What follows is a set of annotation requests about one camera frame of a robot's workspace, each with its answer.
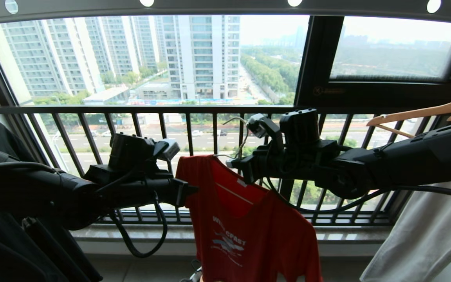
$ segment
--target red t-shirt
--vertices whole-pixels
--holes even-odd
[[[272,191],[212,155],[181,157],[175,177],[199,187],[186,207],[205,282],[323,281],[313,226]]]

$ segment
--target hanging clothes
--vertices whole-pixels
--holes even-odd
[[[181,157],[175,176],[198,186],[188,197],[205,282],[321,282],[313,226],[258,185],[246,185],[216,157]]]
[[[451,182],[437,184],[451,188]],[[430,282],[451,262],[451,196],[414,192],[362,282]]]
[[[34,161],[18,137],[1,123],[0,151],[20,161]],[[34,219],[34,225],[27,225],[27,229],[39,227],[27,230],[32,236],[18,221],[14,215],[0,212],[0,281],[102,280],[70,233],[53,219]]]

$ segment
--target white car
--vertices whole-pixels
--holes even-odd
[[[201,130],[193,130],[191,136],[202,136],[203,132]]]

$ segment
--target marble ledge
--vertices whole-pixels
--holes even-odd
[[[134,242],[157,241],[162,225],[124,225]],[[315,227],[319,244],[381,244],[392,227]],[[87,228],[71,231],[77,241],[122,241],[120,232],[112,224],[93,224]],[[194,242],[193,227],[170,225],[166,242]]]

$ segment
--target sky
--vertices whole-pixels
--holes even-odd
[[[240,20],[240,43],[259,45],[262,39],[295,34],[299,26],[307,30],[309,16],[243,15]]]
[[[263,39],[295,34],[299,26],[307,30],[308,19],[309,16],[301,15],[243,15],[240,24],[241,44],[259,45]],[[370,42],[381,39],[388,39],[391,43],[451,41],[451,23],[346,16],[344,25],[344,36],[367,35]]]

